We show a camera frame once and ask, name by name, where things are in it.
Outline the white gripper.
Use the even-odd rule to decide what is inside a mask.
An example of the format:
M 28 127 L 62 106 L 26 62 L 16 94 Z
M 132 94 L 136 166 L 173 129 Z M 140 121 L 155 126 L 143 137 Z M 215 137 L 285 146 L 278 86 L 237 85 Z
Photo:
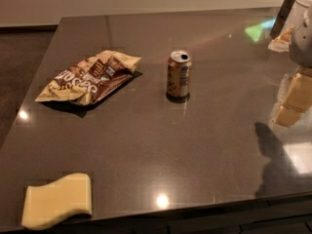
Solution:
M 312 67 L 312 7 L 304 11 L 293 28 L 290 58 L 303 67 Z M 284 105 L 286 107 L 283 105 L 278 107 L 275 122 L 284 127 L 293 126 L 301 118 L 301 112 L 307 111 L 312 106 L 312 77 L 295 74 L 284 99 Z

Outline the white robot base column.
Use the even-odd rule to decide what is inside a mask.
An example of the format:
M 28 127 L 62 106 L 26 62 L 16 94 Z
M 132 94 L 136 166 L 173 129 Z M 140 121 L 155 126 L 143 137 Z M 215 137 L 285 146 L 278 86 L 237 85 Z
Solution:
M 292 8 L 288 16 L 289 26 L 295 25 L 311 5 L 312 0 L 293 0 Z

